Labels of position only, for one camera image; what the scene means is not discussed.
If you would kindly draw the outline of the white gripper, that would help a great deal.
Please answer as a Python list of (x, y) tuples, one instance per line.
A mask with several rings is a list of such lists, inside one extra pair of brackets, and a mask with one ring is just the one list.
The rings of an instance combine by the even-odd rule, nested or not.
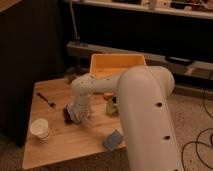
[(92, 114), (91, 105), (70, 104), (68, 114), (75, 124), (81, 124), (90, 119)]

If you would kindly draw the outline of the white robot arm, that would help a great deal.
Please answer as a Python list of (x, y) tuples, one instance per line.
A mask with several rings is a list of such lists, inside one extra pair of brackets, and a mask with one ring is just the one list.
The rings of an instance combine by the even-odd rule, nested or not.
[(135, 66), (102, 79), (92, 74), (71, 83), (71, 118), (80, 123), (94, 93), (114, 92), (131, 171), (184, 171), (167, 97), (174, 89), (171, 72), (161, 66)]

